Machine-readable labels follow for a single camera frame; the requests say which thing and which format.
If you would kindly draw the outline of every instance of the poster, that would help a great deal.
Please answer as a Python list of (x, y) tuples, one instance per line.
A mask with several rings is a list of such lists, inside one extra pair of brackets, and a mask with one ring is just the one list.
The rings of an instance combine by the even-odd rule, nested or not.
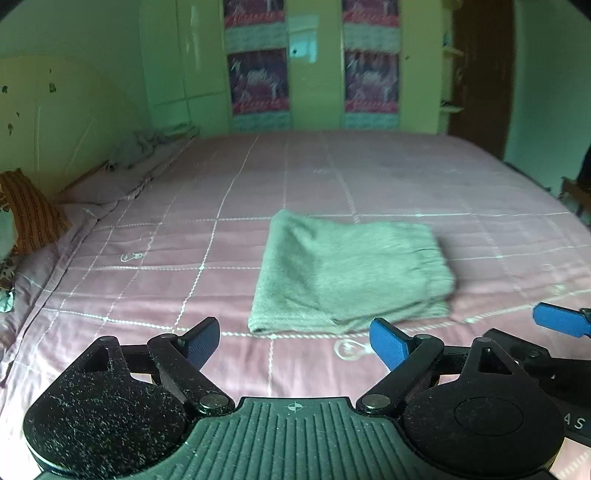
[(345, 50), (345, 112), (398, 112), (398, 54)]
[(228, 55), (234, 115), (290, 108), (284, 48)]
[(283, 22), (284, 0), (224, 0), (226, 28)]
[(398, 26), (398, 0), (343, 0), (343, 22)]

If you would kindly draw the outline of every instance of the crosshair marking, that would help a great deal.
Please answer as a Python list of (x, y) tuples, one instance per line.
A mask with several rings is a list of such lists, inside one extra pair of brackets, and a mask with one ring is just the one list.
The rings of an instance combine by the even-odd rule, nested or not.
[(302, 408), (304, 408), (304, 406), (301, 403), (295, 401), (290, 403), (287, 408), (289, 408), (291, 411), (300, 411)]

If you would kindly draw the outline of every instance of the shelf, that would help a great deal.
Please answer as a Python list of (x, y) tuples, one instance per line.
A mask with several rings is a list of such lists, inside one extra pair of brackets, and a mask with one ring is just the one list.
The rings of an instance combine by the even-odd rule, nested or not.
[(445, 55), (455, 55), (456, 57), (463, 57), (464, 52), (462, 50), (458, 50), (457, 48), (453, 48), (451, 45), (446, 45), (443, 47), (443, 53)]
[(444, 105), (439, 107), (441, 113), (460, 113), (462, 110), (464, 110), (462, 106)]

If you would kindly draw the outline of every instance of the wooden door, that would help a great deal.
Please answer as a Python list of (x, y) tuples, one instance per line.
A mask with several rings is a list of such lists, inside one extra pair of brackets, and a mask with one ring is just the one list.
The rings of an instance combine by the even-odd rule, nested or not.
[(505, 154), (514, 71), (513, 0), (463, 0), (453, 13), (454, 46), (465, 53), (454, 64), (449, 134), (498, 159)]

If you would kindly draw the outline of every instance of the orange striped pillow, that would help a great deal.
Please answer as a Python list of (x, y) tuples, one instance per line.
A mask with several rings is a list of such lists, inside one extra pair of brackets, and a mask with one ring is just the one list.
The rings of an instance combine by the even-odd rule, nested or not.
[(0, 173), (0, 186), (14, 215), (18, 255), (30, 254), (56, 242), (72, 226), (20, 168)]

